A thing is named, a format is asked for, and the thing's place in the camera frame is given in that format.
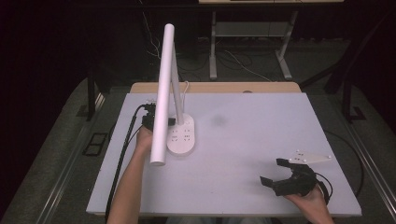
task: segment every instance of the human arm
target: human arm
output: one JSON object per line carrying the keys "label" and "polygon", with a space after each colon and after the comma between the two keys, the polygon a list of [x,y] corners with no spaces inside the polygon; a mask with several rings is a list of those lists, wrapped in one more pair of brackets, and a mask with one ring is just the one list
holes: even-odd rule
{"label": "human arm", "polygon": [[136,137],[134,154],[117,187],[107,223],[137,223],[140,211],[145,158],[149,154],[152,132],[142,126]]}
{"label": "human arm", "polygon": [[334,223],[319,186],[315,186],[304,197],[297,194],[286,195],[284,197],[292,201],[310,222],[314,224]]}

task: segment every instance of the human hand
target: human hand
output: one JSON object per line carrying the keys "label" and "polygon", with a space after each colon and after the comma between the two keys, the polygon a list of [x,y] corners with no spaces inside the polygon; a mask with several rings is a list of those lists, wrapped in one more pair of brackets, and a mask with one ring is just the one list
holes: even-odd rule
{"label": "human hand", "polygon": [[142,126],[136,136],[136,147],[134,149],[134,154],[146,156],[151,150],[152,144],[152,131]]}
{"label": "human hand", "polygon": [[334,223],[318,185],[304,197],[297,194],[284,197],[293,202],[310,222],[314,224]]}

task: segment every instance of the lamp base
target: lamp base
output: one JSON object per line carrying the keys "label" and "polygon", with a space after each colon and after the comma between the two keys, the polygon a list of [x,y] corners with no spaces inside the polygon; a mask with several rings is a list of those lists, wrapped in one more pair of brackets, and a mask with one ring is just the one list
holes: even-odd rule
{"label": "lamp base", "polygon": [[192,152],[195,144],[194,119],[183,114],[184,123],[176,124],[168,128],[167,145],[169,151],[176,156],[187,156]]}

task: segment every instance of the white desk lamp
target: white desk lamp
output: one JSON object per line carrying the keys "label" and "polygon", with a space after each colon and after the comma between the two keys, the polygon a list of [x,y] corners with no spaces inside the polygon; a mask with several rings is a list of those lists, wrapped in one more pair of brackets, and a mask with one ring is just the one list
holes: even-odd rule
{"label": "white desk lamp", "polygon": [[[175,27],[166,24],[150,156],[150,163],[153,165],[165,165],[166,146],[174,155],[188,155],[195,143],[194,120],[190,115],[182,112],[174,35]],[[173,118],[176,118],[177,122],[174,126],[168,127],[171,78],[177,112]]]}

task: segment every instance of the dark floor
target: dark floor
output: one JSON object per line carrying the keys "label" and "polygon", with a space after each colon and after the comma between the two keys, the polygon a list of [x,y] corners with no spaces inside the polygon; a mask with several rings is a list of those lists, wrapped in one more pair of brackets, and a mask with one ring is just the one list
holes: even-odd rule
{"label": "dark floor", "polygon": [[[207,40],[196,57],[177,55],[179,75],[188,81],[209,81]],[[240,40],[235,45],[220,40],[218,46],[218,81],[283,81],[274,49],[280,46],[276,39]],[[348,46],[347,41],[323,40],[291,42],[286,54],[293,81],[301,83],[337,62]],[[254,75],[235,62],[232,52]],[[390,189],[396,189],[396,137],[388,125],[367,102],[358,89],[353,90],[352,105],[361,109],[365,120],[349,124],[340,113],[341,92],[326,94],[323,86],[327,78],[303,89],[314,110],[334,154],[353,189],[358,189],[361,170],[352,148],[363,149],[373,159]],[[97,112],[92,121],[79,116],[87,104],[86,80],[70,95],[35,162],[1,223],[104,223],[103,217],[85,212],[91,190],[97,177],[105,147],[98,157],[81,155],[93,133],[110,133],[117,120],[123,98],[130,87],[113,86],[111,92],[99,95]],[[358,201],[362,217],[337,218],[335,223],[394,223],[378,179],[372,168],[364,164],[364,184]],[[303,218],[281,218],[287,223],[306,223]]]}

